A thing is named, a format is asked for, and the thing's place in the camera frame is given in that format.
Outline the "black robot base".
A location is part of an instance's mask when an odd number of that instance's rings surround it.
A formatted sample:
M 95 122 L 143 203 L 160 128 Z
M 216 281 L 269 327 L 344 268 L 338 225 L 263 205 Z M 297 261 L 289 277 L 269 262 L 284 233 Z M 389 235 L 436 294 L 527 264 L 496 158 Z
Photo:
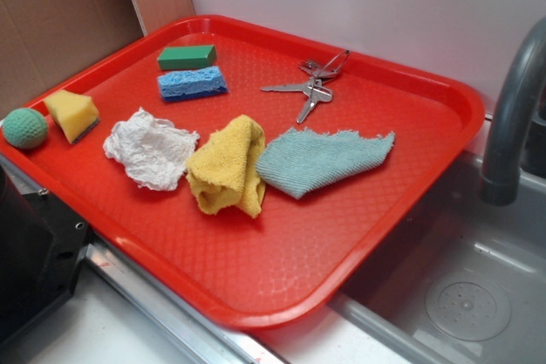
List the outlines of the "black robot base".
M 22 194 L 1 171 L 1 346 L 69 300 L 90 226 L 47 190 Z

